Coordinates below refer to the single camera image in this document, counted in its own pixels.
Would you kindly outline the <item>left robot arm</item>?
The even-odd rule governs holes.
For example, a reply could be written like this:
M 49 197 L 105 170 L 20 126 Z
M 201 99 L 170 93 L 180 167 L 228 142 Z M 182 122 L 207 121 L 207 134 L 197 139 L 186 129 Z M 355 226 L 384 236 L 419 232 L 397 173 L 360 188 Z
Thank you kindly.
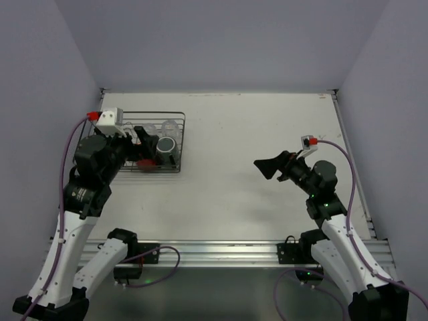
M 36 283 L 13 311 L 36 320 L 83 320 L 90 299 L 123 260 L 140 262 L 134 232 L 112 230 L 99 252 L 78 269 L 85 244 L 111 196 L 110 184 L 135 155 L 132 137 L 118 125 L 97 125 L 74 154 L 69 181 L 61 184 L 60 213 L 51 247 Z

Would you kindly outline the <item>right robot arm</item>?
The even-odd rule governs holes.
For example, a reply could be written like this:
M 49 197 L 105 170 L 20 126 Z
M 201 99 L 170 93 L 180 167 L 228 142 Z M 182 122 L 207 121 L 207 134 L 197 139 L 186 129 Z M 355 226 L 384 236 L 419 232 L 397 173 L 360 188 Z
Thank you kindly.
M 304 158 L 284 151 L 255 160 L 266 179 L 290 180 L 308 194 L 307 212 L 317 229 L 301 234 L 299 243 L 327 273 L 348 304 L 351 320 L 406 320 L 409 293 L 375 260 L 362 242 L 336 194 L 336 167 L 319 160 L 309 167 Z

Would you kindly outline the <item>dark green mug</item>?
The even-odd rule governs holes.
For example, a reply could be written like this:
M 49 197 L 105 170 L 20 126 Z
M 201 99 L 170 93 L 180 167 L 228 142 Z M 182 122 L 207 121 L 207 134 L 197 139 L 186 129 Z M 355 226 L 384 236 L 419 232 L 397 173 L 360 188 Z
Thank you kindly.
M 159 138 L 156 145 L 156 159 L 160 165 L 178 164 L 178 146 L 174 138 L 167 136 Z

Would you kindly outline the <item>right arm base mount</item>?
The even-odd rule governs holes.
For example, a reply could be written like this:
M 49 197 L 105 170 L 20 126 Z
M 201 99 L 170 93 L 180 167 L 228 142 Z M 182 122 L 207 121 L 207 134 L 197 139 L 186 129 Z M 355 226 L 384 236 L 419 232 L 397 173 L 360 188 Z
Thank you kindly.
M 291 272 L 300 282 L 310 284 L 311 286 L 321 284 L 322 278 L 312 272 L 315 271 L 319 274 L 323 274 L 324 270 L 317 261 L 303 251 L 299 241 L 293 235 L 289 235 L 286 237 L 285 241 L 277 243 L 276 248 L 279 264 L 302 265 L 309 270 L 308 272 L 302 270 Z

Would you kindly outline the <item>clear plastic cup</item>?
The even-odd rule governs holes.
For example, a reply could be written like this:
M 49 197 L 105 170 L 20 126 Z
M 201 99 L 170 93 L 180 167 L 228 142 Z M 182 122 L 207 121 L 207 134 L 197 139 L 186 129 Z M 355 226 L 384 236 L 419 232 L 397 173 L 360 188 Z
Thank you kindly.
M 179 138 L 180 137 L 180 128 L 177 122 L 173 119 L 165 120 L 161 125 L 161 133 L 163 136 L 171 137 L 171 138 Z
M 158 136 L 158 130 L 156 126 L 152 123 L 144 123 L 142 125 L 142 128 L 144 129 L 144 136 Z

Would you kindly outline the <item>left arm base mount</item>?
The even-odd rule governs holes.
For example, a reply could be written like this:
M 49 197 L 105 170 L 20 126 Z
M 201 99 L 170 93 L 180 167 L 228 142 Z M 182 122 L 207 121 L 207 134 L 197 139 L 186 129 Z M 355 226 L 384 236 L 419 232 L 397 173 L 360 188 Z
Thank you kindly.
M 119 283 L 129 283 L 130 280 L 138 280 L 145 265 L 158 263 L 159 243 L 137 243 L 114 269 L 114 279 Z

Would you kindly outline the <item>red mug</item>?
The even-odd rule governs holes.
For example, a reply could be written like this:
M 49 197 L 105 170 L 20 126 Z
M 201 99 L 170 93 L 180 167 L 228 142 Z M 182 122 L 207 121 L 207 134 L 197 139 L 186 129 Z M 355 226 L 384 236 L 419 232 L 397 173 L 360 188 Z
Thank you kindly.
M 156 161 L 152 159 L 141 159 L 135 162 L 138 170 L 144 172 L 155 171 L 157 169 Z

